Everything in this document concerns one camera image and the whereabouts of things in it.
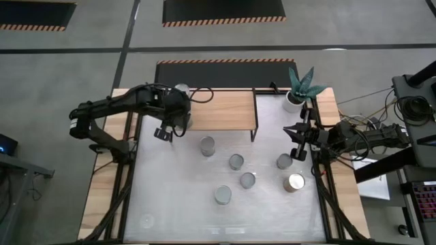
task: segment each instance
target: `yellow and black hazard tape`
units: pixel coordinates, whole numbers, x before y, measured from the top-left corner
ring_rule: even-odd
[[[0,30],[11,31],[64,31],[65,27],[60,26],[44,26],[33,24],[0,24]]]
[[[157,64],[182,64],[182,63],[243,63],[243,62],[294,62],[294,59],[211,59],[211,60],[181,60],[158,61]]]
[[[163,27],[190,27],[199,25],[226,25],[226,24],[241,24],[255,22],[283,22],[286,21],[285,16],[269,16],[269,17],[251,17],[251,18],[226,18],[212,20],[184,20],[175,22],[165,22]]]

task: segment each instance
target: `wooden table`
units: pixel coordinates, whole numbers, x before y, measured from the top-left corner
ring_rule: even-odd
[[[127,89],[115,89],[113,91],[112,96],[118,96],[125,93]],[[220,94],[217,98],[221,96],[229,98],[227,94]],[[241,105],[244,105],[250,110],[250,105],[247,102],[241,102]],[[231,103],[226,102],[226,105],[217,105],[219,108],[232,107]],[[321,116],[321,122],[323,125],[334,125],[340,121],[338,107],[336,104],[336,100],[334,98],[334,93],[331,88],[327,88],[324,92],[317,96],[317,106]],[[251,121],[252,118],[251,113],[246,112],[245,116],[247,121]],[[129,137],[131,137],[136,128],[136,117],[134,115],[134,119],[132,120],[131,132]],[[123,131],[125,128],[125,121],[127,118],[127,113],[117,114],[114,116],[109,116],[106,119],[106,124],[104,126],[104,130],[115,137],[116,139],[123,138]],[[251,123],[245,124],[246,127],[252,127]],[[109,162],[111,157],[109,154],[101,154],[97,157],[95,162],[95,168]],[[361,232],[362,235],[369,238],[369,230],[367,227],[367,221],[364,216],[362,202],[360,200],[356,179],[354,177],[353,171],[340,164],[340,163],[332,163],[332,174],[334,178],[334,184],[337,192],[338,202],[341,209],[344,211],[345,215],[351,221],[351,223]],[[110,164],[107,167],[101,169],[97,174],[95,174],[91,180],[91,185],[89,188],[89,194],[87,198],[87,203],[84,209],[84,214],[82,217],[82,223],[80,226],[80,231],[78,234],[78,239],[85,238],[96,225],[98,225],[99,221],[103,218],[104,214],[109,208],[110,199],[112,195],[113,183],[116,174],[116,164]],[[337,233],[335,235],[336,226],[334,221],[334,216],[330,209],[328,209],[328,215],[330,219],[330,228],[333,230],[333,237],[337,238]],[[117,219],[119,215],[115,217],[114,229],[112,230],[113,234],[116,234],[117,229]]]

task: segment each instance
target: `wooden tabletop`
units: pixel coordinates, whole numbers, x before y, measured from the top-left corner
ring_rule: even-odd
[[[127,89],[114,89],[112,96],[122,95],[126,91]],[[239,108],[237,110],[241,110],[242,108],[244,108],[244,111],[246,111],[245,114],[243,114],[244,116],[242,116],[240,119],[245,118],[244,120],[250,123],[241,123],[238,127],[233,127],[233,129],[228,129],[228,130],[242,130],[242,128],[248,130],[249,127],[251,129],[253,127],[253,124],[250,118],[253,117],[251,117],[251,114],[249,113],[249,111],[252,111],[252,109],[251,109],[251,104],[248,101],[250,100],[249,94],[251,95],[251,101],[253,101],[253,92],[247,90],[244,91],[245,94],[241,93],[238,94],[237,96],[236,93],[241,93],[241,91],[220,91],[218,93],[215,93],[216,97],[214,97],[214,99],[216,99],[216,102],[222,100],[222,103],[216,103],[216,104],[214,103],[213,107],[214,108],[216,107],[215,109],[218,112],[224,112],[226,108],[235,106],[235,105],[231,105],[231,103],[228,103],[229,101],[225,102],[225,100],[231,98],[235,99],[235,97],[240,96],[240,99],[235,100],[235,101],[239,101],[239,102],[235,102],[238,103],[238,106],[236,106],[236,108]],[[204,99],[208,99],[209,96],[210,96],[210,92],[207,93],[205,91],[205,92],[198,93],[197,97],[194,96],[194,99],[204,100]],[[317,96],[317,106],[320,112],[321,122],[323,125],[334,125],[340,121],[338,107],[336,104],[336,100],[334,98],[333,90],[331,88],[327,88],[324,92],[322,92]],[[205,122],[209,121],[209,118],[207,118],[208,117],[207,115],[209,113],[207,111],[206,104],[203,104],[200,107],[197,107],[197,105],[193,105],[191,109],[191,113],[193,115],[194,122],[202,122],[202,120],[205,120]],[[133,135],[133,132],[136,128],[135,117],[137,116],[135,115],[134,119],[132,120],[131,133],[129,134],[129,136]],[[122,113],[122,114],[117,114],[114,116],[107,117],[104,131],[109,133],[116,139],[121,139],[123,137],[126,118],[127,118],[127,113]],[[211,129],[202,129],[202,127],[203,128],[206,127],[199,126],[199,125],[196,126],[197,127],[196,130],[211,130]],[[95,162],[95,169],[109,162],[110,160],[111,157],[109,154],[99,155]],[[340,163],[332,163],[331,168],[334,178],[334,184],[336,187],[338,202],[341,209],[344,211],[345,215],[348,217],[351,223],[359,230],[359,232],[361,232],[361,234],[364,235],[365,237],[369,238],[367,221],[364,216],[362,202],[360,200],[356,179],[354,177],[353,171]],[[110,204],[110,198],[112,195],[112,189],[114,185],[115,174],[116,174],[116,164],[113,163],[99,170],[93,176],[89,188],[87,203],[84,209],[80,231],[78,234],[78,239],[85,238],[88,234],[90,234],[94,229],[94,227],[98,225],[99,221],[103,218],[104,214],[108,210]],[[335,231],[336,227],[334,223],[334,215],[331,209],[328,209],[328,215],[330,219],[330,227],[333,231]],[[112,230],[113,234],[117,233],[118,231],[117,225],[118,223],[115,222],[114,225],[115,229]]]

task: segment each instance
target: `green plant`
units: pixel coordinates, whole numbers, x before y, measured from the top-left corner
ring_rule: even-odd
[[[313,78],[313,67],[301,81],[298,80],[292,68],[289,68],[289,76],[291,78],[291,94],[299,102],[306,101],[308,98],[315,99],[317,94],[327,88],[327,86],[322,85],[310,86]]]

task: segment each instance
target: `white pot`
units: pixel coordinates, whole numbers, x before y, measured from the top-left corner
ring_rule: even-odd
[[[285,99],[283,100],[283,109],[285,109],[287,112],[290,112],[290,113],[301,112],[302,105],[304,105],[306,101],[303,101],[299,104],[294,104],[291,101],[289,101],[289,99],[287,98],[287,96],[290,93],[291,93],[291,91],[288,91],[286,93]]]

